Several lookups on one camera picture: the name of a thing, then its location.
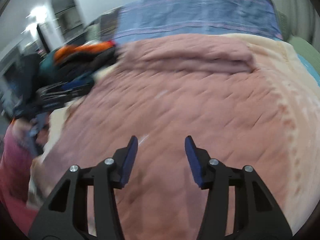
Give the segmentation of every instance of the metal screw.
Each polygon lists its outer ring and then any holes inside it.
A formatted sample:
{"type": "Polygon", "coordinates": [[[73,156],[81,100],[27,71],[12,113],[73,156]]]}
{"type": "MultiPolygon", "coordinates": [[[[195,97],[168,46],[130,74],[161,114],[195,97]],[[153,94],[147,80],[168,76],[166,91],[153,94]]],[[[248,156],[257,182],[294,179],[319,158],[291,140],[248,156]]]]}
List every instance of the metal screw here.
{"type": "Polygon", "coordinates": [[[71,172],[76,172],[77,170],[79,169],[79,166],[78,165],[72,165],[69,169],[69,171],[71,172]]]}
{"type": "Polygon", "coordinates": [[[252,166],[247,165],[247,166],[244,167],[244,170],[247,171],[247,172],[252,172],[253,168],[252,168],[252,166]]]}
{"type": "Polygon", "coordinates": [[[113,164],[114,162],[115,162],[115,160],[112,159],[112,158],[106,158],[106,159],[104,160],[104,163],[105,163],[106,165],[111,165],[111,164],[113,164]]]}
{"type": "Polygon", "coordinates": [[[211,160],[209,160],[209,164],[216,166],[219,164],[219,161],[217,159],[211,159],[211,160]]]}

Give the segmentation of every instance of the pile of clothes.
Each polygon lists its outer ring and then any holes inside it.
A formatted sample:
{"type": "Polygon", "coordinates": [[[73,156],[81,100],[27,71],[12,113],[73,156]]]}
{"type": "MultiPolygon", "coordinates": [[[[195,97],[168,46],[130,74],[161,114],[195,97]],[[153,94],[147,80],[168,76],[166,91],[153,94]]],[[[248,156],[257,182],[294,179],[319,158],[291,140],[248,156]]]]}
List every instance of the pile of clothes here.
{"type": "Polygon", "coordinates": [[[46,84],[88,77],[101,67],[114,64],[115,51],[113,41],[79,47],[64,46],[48,54],[40,65],[39,77],[46,84]]]}

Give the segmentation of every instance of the pink quilt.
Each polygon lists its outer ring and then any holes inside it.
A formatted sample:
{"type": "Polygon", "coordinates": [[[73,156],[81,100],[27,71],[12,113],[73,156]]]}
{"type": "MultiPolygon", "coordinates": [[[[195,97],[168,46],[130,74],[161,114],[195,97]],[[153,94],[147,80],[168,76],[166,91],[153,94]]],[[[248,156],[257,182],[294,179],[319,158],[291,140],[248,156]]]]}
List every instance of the pink quilt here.
{"type": "Polygon", "coordinates": [[[135,135],[139,150],[129,183],[116,191],[125,238],[193,240],[207,191],[188,165],[184,138],[191,135],[227,166],[254,166],[287,210],[289,196],[301,193],[290,187],[301,177],[292,179],[299,161],[291,158],[299,124],[290,103],[280,103],[285,92],[273,80],[281,75],[262,69],[252,48],[234,38],[181,34],[127,44],[117,69],[93,88],[35,167],[35,182],[48,192],[72,164],[95,166],[135,135]]]}

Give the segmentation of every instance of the blue blanket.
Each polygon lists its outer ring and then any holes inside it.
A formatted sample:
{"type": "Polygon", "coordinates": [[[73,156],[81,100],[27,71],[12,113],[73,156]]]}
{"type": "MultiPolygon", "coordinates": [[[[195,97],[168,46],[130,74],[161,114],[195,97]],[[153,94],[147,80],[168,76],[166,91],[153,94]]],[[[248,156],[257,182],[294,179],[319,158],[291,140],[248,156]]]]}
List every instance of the blue blanket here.
{"type": "Polygon", "coordinates": [[[270,0],[140,0],[120,9],[114,39],[123,44],[179,33],[281,38],[270,0]]]}

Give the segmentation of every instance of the wrinkled fabric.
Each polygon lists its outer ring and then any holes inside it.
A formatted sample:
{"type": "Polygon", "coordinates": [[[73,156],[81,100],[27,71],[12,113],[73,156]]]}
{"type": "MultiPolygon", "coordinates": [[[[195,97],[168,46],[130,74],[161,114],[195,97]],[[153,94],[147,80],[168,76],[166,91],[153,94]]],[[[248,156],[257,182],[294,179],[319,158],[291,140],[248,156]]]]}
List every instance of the wrinkled fabric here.
{"type": "MultiPolygon", "coordinates": [[[[60,55],[58,63],[52,63],[52,54],[49,59],[45,59],[40,65],[38,79],[45,82],[45,85],[51,85],[59,82],[71,82],[82,75],[91,75],[103,66],[110,66],[116,62],[115,47],[105,49],[103,51],[95,51],[86,49],[94,48],[95,45],[85,46],[83,50],[80,47],[66,50],[65,54],[60,55]]],[[[106,45],[97,47],[96,50],[105,48],[106,45]]]]}
{"type": "Polygon", "coordinates": [[[126,45],[117,69],[66,123],[36,184],[46,192],[72,164],[95,166],[136,135],[129,184],[116,191],[125,238],[195,239],[207,191],[194,183],[184,152],[191,135],[228,166],[253,165],[284,209],[290,127],[281,121],[279,94],[256,67],[247,45],[232,38],[184,34],[126,45]]]}
{"type": "Polygon", "coordinates": [[[320,88],[290,44],[255,35],[227,36],[247,42],[259,71],[277,95],[291,167],[283,211],[295,234],[320,199],[320,88]]]}
{"type": "Polygon", "coordinates": [[[63,46],[61,49],[57,50],[54,54],[54,63],[57,64],[66,57],[72,55],[76,52],[89,52],[92,54],[101,53],[107,49],[110,49],[114,46],[113,41],[105,41],[99,44],[94,45],[82,45],[82,46],[75,46],[75,45],[67,45],[63,46]]]}
{"type": "MultiPolygon", "coordinates": [[[[110,17],[100,18],[101,40],[110,17]]],[[[282,39],[270,0],[139,0],[119,10],[119,44],[182,33],[249,33],[282,39]]]]}
{"type": "Polygon", "coordinates": [[[0,201],[26,236],[38,213],[26,207],[31,163],[31,154],[18,146],[9,126],[0,164],[0,201]]]}

